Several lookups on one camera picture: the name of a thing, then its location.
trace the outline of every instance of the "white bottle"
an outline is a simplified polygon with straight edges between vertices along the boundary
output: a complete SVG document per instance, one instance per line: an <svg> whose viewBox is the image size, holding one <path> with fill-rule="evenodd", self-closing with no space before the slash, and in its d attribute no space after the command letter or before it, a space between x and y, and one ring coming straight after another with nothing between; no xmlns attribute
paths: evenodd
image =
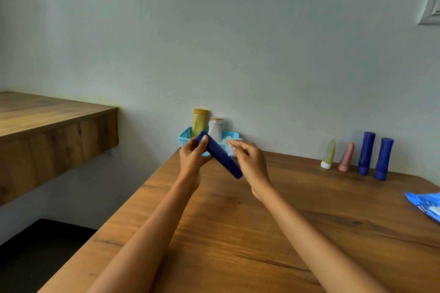
<svg viewBox="0 0 440 293"><path fill-rule="evenodd" d="M210 135L215 141L221 143L221 130L223 130L223 118L221 117L210 117L209 118L209 131Z"/></svg>

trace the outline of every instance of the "pink bottle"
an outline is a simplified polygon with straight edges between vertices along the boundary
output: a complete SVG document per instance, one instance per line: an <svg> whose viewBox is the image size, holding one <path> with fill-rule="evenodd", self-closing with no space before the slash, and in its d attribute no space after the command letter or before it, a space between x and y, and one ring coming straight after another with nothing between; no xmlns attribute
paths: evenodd
<svg viewBox="0 0 440 293"><path fill-rule="evenodd" d="M344 155L339 162L338 169L342 172L348 172L350 170L350 163L352 162L353 151L355 150L355 144L348 143L345 149Z"/></svg>

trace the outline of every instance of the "blue plastic bottle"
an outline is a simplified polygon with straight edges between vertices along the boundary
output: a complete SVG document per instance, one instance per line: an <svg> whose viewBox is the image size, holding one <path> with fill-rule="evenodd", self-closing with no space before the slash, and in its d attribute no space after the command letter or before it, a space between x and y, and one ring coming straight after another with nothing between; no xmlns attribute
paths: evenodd
<svg viewBox="0 0 440 293"><path fill-rule="evenodd" d="M375 137L376 134L374 132L366 132L363 134L362 149L360 150L358 163L358 173L361 175L368 175Z"/></svg>
<svg viewBox="0 0 440 293"><path fill-rule="evenodd" d="M240 166L238 163L234 161L233 158L228 156L225 150L218 145L217 141L215 141L210 135L208 135L205 131L202 131L195 140L197 140L199 143L201 142L201 139L203 136L208 137L208 146L206 146L206 151L208 151L209 154L211 154L215 159L217 159L218 162L220 162L224 168L229 170L229 172L236 178L239 179L243 176L243 172L240 169Z"/></svg>
<svg viewBox="0 0 440 293"><path fill-rule="evenodd" d="M376 171L374 177L381 181L386 180L386 174L388 173L389 157L391 155L391 149L393 148L394 139L382 138L381 149L379 150L379 158L376 164Z"/></svg>

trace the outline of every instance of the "blue packet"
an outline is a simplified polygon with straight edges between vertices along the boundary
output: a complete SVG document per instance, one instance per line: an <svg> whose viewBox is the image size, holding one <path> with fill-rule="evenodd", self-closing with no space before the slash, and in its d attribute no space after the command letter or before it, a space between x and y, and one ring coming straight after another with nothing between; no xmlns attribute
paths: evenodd
<svg viewBox="0 0 440 293"><path fill-rule="evenodd" d="M440 192L422 195L405 192L405 196L411 203L417 206L419 210L440 223Z"/></svg>

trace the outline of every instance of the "hand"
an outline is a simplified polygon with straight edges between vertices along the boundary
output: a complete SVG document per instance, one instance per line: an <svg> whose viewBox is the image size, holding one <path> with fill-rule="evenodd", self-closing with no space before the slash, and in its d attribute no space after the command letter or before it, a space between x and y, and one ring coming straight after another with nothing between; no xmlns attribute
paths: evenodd
<svg viewBox="0 0 440 293"><path fill-rule="evenodd" d="M180 174L178 180L191 184L192 192L200 185L200 168L212 159L212 155L201 156L208 146L208 137L203 136L201 142L198 143L195 137L180 149Z"/></svg>
<svg viewBox="0 0 440 293"><path fill-rule="evenodd" d="M266 158L263 151L254 143L245 143L241 140L229 140L232 150L237 156L243 175L252 187L252 193L261 201L256 189L261 185L270 185L267 173Z"/></svg>

